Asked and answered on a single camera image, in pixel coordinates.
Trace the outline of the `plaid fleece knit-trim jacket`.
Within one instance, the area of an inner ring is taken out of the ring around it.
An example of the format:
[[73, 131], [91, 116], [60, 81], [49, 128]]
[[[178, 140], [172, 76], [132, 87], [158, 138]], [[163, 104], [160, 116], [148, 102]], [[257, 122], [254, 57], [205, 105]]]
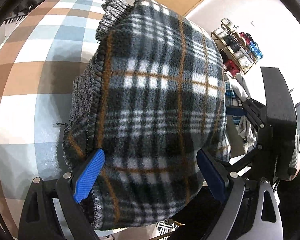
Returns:
[[95, 230], [151, 225], [182, 210], [203, 176], [197, 152], [230, 158], [221, 55], [210, 35], [154, 0], [109, 0], [99, 46], [73, 83], [70, 169], [102, 149], [81, 207]]

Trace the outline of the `grey clothes pile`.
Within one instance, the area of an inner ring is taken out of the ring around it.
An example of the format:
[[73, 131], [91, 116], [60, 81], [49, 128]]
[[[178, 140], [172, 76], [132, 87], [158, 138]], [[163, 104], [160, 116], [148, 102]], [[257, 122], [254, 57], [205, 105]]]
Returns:
[[[228, 74], [224, 75], [226, 85], [226, 105], [239, 106], [245, 102], [249, 97], [243, 86], [242, 75], [239, 74], [239, 79], [231, 78]], [[234, 125], [238, 131], [238, 135], [243, 139], [243, 142], [252, 145], [256, 140], [256, 133], [253, 131], [252, 125], [246, 116], [233, 116]]]

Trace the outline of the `bamboo shoe rack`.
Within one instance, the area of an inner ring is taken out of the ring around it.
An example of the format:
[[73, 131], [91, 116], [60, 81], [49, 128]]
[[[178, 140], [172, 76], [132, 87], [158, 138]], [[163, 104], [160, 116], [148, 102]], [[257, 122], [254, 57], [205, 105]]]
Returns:
[[211, 32], [211, 37], [221, 54], [225, 71], [232, 77], [247, 74], [263, 58], [252, 36], [242, 32], [228, 18], [221, 20], [221, 26]]

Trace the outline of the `checkered bed sheet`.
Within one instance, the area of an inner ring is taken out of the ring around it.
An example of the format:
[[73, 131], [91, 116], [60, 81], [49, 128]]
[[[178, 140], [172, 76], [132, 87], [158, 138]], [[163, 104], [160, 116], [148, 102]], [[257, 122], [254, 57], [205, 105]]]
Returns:
[[46, 0], [0, 46], [0, 212], [13, 236], [35, 177], [66, 171], [72, 83], [97, 50], [101, 0]]

